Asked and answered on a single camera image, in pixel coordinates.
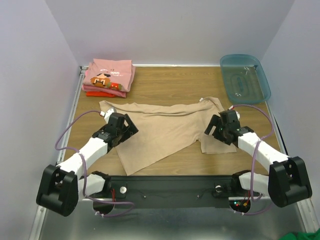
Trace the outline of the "plain pink folded t shirt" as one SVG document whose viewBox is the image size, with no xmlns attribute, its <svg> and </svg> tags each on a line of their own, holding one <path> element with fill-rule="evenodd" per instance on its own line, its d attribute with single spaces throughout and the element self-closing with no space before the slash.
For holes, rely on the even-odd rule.
<svg viewBox="0 0 320 240">
<path fill-rule="evenodd" d="M 116 97 L 126 98 L 131 90 L 136 67 L 125 68 L 118 71 L 106 71 L 101 69 L 93 71 L 89 68 L 85 72 L 82 90 L 85 92 L 105 92 L 116 95 Z"/>
</svg>

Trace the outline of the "beige t shirt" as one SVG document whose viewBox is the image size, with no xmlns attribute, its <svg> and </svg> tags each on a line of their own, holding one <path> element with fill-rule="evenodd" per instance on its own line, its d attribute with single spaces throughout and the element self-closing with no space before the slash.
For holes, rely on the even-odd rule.
<svg viewBox="0 0 320 240">
<path fill-rule="evenodd" d="M 200 142 L 203 154 L 234 153 L 234 145 L 227 145 L 205 134 L 213 115 L 222 112 L 218 98 L 205 97 L 193 104 L 172 106 L 138 103 L 116 104 L 100 101 L 101 111 L 114 108 L 128 114 L 138 133 L 116 147 L 127 175 L 132 175 L 190 145 Z"/>
</svg>

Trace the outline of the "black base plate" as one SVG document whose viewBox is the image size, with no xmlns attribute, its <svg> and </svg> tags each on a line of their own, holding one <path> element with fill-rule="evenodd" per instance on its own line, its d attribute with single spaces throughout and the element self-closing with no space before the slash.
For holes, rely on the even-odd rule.
<svg viewBox="0 0 320 240">
<path fill-rule="evenodd" d="M 111 176 L 107 186 L 93 194 L 133 202 L 137 209 L 229 208 L 229 198 L 243 199 L 247 190 L 234 188 L 230 175 Z"/>
</svg>

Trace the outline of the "red folded t shirt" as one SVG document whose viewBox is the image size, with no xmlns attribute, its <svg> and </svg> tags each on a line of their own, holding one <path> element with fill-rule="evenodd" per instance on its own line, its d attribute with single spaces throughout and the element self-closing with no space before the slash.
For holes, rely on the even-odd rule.
<svg viewBox="0 0 320 240">
<path fill-rule="evenodd" d="M 85 94 L 87 97 L 103 97 L 103 98 L 114 98 L 116 97 L 115 94 L 111 94 L 108 92 L 101 92 L 101 91 L 87 91 Z"/>
</svg>

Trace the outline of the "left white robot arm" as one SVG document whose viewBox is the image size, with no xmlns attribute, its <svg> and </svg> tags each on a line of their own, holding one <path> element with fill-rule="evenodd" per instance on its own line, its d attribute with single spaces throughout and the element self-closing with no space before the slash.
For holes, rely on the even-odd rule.
<svg viewBox="0 0 320 240">
<path fill-rule="evenodd" d="M 133 202 L 115 201 L 114 199 L 100 200 L 94 194 L 106 197 L 115 190 L 110 183 L 110 176 L 102 172 L 88 174 L 88 168 L 98 159 L 105 156 L 138 133 L 138 128 L 128 114 L 114 112 L 99 112 L 106 122 L 98 131 L 92 134 L 88 142 L 81 148 L 75 149 L 74 154 L 67 160 L 48 165 L 42 173 L 36 203 L 64 217 L 69 216 L 78 202 L 88 199 L 101 205 L 128 206 L 134 208 Z"/>
</svg>

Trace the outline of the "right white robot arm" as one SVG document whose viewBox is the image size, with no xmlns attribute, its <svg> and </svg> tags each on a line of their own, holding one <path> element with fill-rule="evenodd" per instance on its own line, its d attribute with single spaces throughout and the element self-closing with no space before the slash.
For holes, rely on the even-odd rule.
<svg viewBox="0 0 320 240">
<path fill-rule="evenodd" d="M 259 162 L 267 175 L 245 170 L 232 175 L 231 192 L 242 195 L 251 193 L 270 197 L 280 208 L 309 199 L 313 192 L 308 171 L 302 158 L 290 157 L 276 150 L 261 139 L 248 126 L 241 126 L 239 115 L 234 109 L 214 114 L 204 131 L 216 140 L 235 145 L 246 152 L 255 162 Z"/>
</svg>

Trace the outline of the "teal plastic bin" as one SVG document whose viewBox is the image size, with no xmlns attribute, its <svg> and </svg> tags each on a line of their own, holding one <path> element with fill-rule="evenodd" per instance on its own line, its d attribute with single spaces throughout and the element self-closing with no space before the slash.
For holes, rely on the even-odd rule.
<svg viewBox="0 0 320 240">
<path fill-rule="evenodd" d="M 220 59 L 228 99 L 235 105 L 266 102 L 271 90 L 260 61 L 248 54 L 228 54 Z"/>
</svg>

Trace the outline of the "green cloth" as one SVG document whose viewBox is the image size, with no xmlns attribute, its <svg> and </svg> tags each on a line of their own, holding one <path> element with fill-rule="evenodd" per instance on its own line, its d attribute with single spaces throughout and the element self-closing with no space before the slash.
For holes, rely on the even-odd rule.
<svg viewBox="0 0 320 240">
<path fill-rule="evenodd" d="M 320 231 L 313 233 L 288 233 L 281 237 L 279 240 L 320 240 Z"/>
</svg>

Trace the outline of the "pink printed folded t shirt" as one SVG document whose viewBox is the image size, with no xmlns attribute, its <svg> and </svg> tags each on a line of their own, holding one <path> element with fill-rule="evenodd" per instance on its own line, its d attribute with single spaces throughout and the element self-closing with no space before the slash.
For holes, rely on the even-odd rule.
<svg viewBox="0 0 320 240">
<path fill-rule="evenodd" d="M 134 77 L 132 60 L 94 58 L 89 64 L 83 83 L 100 89 L 129 92 Z"/>
</svg>

